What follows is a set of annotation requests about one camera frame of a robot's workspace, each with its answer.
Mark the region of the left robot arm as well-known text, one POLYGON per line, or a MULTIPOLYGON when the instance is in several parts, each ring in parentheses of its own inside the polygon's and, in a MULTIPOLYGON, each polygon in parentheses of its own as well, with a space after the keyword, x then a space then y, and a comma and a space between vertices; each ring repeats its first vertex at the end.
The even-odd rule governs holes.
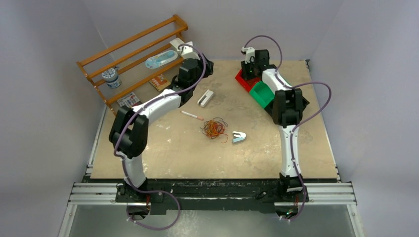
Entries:
POLYGON ((159 96, 129 108, 119 108, 109 134, 114 155, 122 160, 125 182, 130 185, 128 196, 135 202, 147 197, 143 186, 147 178, 142 168, 142 153, 148 141, 149 125, 168 112, 180 108, 193 96, 197 84, 213 74, 214 63, 206 57, 183 60, 178 75, 159 96))

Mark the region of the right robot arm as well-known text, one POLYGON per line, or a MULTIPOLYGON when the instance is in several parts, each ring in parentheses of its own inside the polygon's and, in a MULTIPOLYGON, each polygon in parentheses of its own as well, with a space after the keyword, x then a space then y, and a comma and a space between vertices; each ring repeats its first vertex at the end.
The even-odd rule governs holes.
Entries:
POLYGON ((282 166, 277 194, 280 199, 289 201, 302 191, 301 169, 298 160, 298 124, 308 102, 301 89, 292 86, 279 74, 275 65, 270 64, 267 49, 256 50, 242 47, 245 56, 241 62, 243 84, 253 86, 249 94, 271 116, 279 128, 282 166))

